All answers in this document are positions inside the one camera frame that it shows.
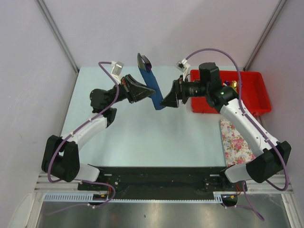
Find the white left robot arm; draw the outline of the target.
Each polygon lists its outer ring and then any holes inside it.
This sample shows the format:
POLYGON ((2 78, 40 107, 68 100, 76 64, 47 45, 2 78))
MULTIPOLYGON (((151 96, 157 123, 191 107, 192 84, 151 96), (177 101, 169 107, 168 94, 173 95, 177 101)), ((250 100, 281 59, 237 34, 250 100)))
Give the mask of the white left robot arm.
POLYGON ((99 168, 80 162, 79 152, 95 135, 109 127, 115 119, 117 109, 112 105, 122 100, 136 103, 155 93, 155 90, 126 75, 120 83, 109 90, 94 89, 90 93, 92 114, 74 131, 48 138, 41 168, 47 173, 49 182, 88 181, 95 190, 101 189, 105 178, 99 168))

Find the dark blue paper napkin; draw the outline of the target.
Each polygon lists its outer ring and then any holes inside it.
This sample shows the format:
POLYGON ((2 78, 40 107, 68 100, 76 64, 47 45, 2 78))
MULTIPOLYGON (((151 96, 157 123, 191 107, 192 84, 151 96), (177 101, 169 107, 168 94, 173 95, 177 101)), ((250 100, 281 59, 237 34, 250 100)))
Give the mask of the dark blue paper napkin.
POLYGON ((139 68, 139 71, 142 75, 142 78, 144 79, 146 85, 148 88, 151 88, 155 91, 154 94, 150 95, 150 98, 152 100, 152 103, 154 105, 155 110, 161 110, 164 108, 164 106, 161 105, 161 101, 163 100, 163 96, 160 90, 160 87, 158 85, 158 82, 156 80, 156 77, 154 76, 152 71, 146 71, 145 69, 139 68))

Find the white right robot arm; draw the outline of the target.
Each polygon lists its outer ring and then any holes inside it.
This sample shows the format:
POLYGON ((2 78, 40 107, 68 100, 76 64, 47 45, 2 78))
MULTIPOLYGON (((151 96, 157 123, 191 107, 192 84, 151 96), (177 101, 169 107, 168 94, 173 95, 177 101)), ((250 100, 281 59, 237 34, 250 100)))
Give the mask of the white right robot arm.
POLYGON ((245 108, 240 94, 222 84, 220 70, 215 63, 199 65, 199 80, 189 82, 183 76, 174 80, 171 91, 161 101, 161 105, 177 108, 180 102, 186 103, 191 97, 205 97, 210 107, 235 126, 255 156, 249 162, 232 165, 221 171, 219 185, 223 190, 231 190, 239 181, 268 181, 286 167, 291 145, 267 133, 245 108))

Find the purple iridescent fork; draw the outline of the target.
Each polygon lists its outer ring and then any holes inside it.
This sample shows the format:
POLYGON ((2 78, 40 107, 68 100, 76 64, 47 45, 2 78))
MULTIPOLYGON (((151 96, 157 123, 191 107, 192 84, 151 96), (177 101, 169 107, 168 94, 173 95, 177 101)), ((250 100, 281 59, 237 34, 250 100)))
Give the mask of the purple iridescent fork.
POLYGON ((141 55, 141 57, 146 65, 146 71, 150 72, 152 70, 152 64, 151 64, 150 60, 145 55, 141 55))

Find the silver table knife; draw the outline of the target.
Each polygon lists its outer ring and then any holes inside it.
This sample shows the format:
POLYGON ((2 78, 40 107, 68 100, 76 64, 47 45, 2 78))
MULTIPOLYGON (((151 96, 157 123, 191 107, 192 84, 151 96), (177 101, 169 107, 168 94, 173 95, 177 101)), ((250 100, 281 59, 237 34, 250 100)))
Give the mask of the silver table knife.
POLYGON ((139 69, 146 70, 145 62, 143 61, 140 53, 137 54, 137 64, 139 69))

